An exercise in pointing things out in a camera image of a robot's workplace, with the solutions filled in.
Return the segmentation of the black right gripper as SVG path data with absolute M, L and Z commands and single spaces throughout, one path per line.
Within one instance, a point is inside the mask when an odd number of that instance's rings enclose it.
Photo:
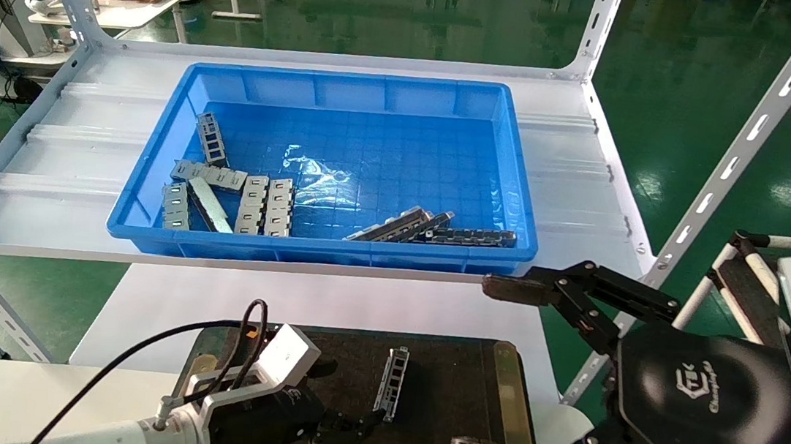
M 598 301 L 642 320 L 673 322 L 680 302 L 594 262 L 531 267 L 522 276 L 487 274 L 484 295 L 552 307 L 600 355 L 616 353 L 618 413 L 586 417 L 533 412 L 534 444 L 777 444 L 791 424 L 785 355 L 732 336 L 700 336 L 646 323 L 618 341 L 620 328 Z M 454 437 L 450 444 L 503 444 Z

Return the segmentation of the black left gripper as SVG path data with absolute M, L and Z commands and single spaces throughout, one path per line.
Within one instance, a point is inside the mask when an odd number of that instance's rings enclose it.
M 385 419 L 385 410 L 361 417 L 328 408 L 308 388 L 285 388 L 216 408 L 208 418 L 209 444 L 291 444 L 309 437 L 309 444 L 355 444 Z

